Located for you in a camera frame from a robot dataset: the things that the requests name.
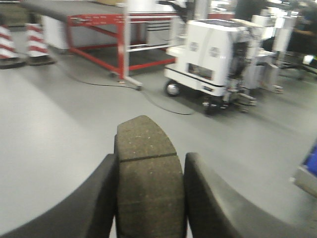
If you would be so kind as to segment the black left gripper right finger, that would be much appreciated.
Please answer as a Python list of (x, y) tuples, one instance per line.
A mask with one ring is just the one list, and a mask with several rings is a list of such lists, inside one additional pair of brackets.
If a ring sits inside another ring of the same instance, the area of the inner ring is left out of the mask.
[(195, 238), (315, 238), (308, 220), (297, 226), (274, 217), (245, 198), (198, 153), (185, 157), (184, 185), (189, 225)]

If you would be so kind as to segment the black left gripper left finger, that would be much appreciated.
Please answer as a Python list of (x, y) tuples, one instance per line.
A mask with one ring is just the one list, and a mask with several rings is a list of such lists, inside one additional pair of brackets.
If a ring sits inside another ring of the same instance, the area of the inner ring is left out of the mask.
[(56, 206), (4, 238), (107, 238), (115, 214), (118, 158), (108, 154), (94, 172)]

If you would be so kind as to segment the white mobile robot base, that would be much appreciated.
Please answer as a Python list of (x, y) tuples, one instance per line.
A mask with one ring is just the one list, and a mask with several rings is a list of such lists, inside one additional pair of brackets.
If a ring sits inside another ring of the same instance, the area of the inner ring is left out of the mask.
[(257, 101), (252, 89), (280, 93), (274, 53), (261, 47), (265, 26), (232, 19), (190, 20), (183, 45), (169, 47), (175, 62), (165, 67), (165, 92), (170, 97), (182, 86), (204, 94), (206, 115), (237, 106), (246, 112)]

